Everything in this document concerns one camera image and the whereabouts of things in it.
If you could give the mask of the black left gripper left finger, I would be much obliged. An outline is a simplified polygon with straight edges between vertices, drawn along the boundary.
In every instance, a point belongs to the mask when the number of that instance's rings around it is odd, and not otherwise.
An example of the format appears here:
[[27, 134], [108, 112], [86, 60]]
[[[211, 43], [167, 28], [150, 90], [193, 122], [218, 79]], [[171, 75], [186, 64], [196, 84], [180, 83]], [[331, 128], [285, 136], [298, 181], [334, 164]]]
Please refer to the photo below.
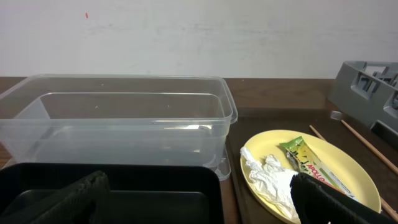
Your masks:
[[110, 193], [108, 176], [96, 171], [10, 215], [1, 223], [104, 223]]

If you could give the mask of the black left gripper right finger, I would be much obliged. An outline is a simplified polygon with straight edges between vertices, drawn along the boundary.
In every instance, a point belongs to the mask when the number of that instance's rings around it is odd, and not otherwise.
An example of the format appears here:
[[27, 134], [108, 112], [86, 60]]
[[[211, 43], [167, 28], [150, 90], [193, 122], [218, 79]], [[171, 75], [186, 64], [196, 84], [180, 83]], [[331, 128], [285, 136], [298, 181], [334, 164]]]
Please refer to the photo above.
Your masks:
[[292, 177], [290, 193], [302, 224], [395, 223], [306, 173]]

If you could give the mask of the yellow plate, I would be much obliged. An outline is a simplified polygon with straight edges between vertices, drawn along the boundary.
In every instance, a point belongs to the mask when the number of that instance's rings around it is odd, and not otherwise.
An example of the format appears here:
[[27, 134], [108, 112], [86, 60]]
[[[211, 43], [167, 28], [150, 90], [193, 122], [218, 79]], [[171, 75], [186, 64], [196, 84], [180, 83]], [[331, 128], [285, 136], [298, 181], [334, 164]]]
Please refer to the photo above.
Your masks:
[[278, 209], [254, 191], [249, 181], [249, 168], [244, 165], [240, 149], [246, 146], [253, 157], [261, 162], [269, 154], [276, 156], [283, 167], [291, 168], [279, 144], [296, 137], [303, 137], [321, 161], [331, 169], [345, 186], [357, 197], [360, 203], [380, 212], [381, 200], [378, 189], [369, 173], [352, 157], [336, 146], [310, 134], [290, 130], [271, 130], [259, 134], [238, 134], [229, 137], [229, 155], [233, 163], [233, 179], [236, 198], [243, 223], [290, 223]]

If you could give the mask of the white tissue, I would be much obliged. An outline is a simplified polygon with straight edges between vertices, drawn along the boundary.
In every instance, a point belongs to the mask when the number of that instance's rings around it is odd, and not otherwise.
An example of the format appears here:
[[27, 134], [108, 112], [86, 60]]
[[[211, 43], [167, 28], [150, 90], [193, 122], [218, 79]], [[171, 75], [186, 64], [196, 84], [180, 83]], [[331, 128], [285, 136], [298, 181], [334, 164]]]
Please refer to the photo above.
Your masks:
[[242, 147], [240, 153], [246, 160], [245, 166], [250, 169], [249, 180], [255, 192], [273, 204], [289, 220], [298, 219], [290, 188], [292, 177], [298, 172], [283, 167], [273, 154], [266, 156], [265, 163], [262, 164], [253, 157], [248, 148]]

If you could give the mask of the green snack wrapper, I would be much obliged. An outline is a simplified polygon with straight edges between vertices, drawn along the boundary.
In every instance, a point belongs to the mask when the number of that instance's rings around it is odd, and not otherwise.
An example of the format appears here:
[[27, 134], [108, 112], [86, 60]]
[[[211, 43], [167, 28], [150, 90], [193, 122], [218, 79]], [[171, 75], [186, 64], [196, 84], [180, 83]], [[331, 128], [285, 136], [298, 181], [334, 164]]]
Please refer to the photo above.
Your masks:
[[357, 200], [352, 191], [320, 160], [303, 137], [280, 143], [279, 146], [295, 170], [306, 173]]

